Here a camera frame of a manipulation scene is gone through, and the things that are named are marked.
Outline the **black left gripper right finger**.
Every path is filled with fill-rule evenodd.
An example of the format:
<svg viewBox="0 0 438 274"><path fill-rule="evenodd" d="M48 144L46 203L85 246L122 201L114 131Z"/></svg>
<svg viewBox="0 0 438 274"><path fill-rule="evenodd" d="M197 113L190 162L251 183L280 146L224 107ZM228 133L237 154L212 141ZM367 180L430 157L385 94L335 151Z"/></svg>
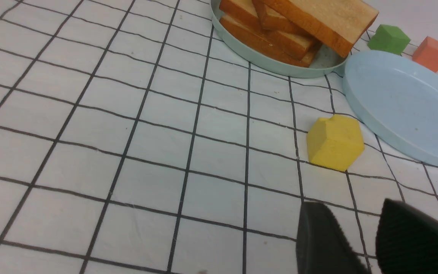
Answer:
<svg viewBox="0 0 438 274"><path fill-rule="evenodd" d="M438 220L386 198L376 234L376 257L384 274L438 274Z"/></svg>

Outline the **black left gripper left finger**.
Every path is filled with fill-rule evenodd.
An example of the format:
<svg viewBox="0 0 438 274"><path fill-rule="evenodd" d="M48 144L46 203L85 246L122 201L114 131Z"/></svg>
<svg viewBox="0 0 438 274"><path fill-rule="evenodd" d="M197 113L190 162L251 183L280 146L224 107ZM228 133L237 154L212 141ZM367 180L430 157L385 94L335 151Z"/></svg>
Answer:
<svg viewBox="0 0 438 274"><path fill-rule="evenodd" d="M299 274L368 274L325 204L305 202L297 229Z"/></svg>

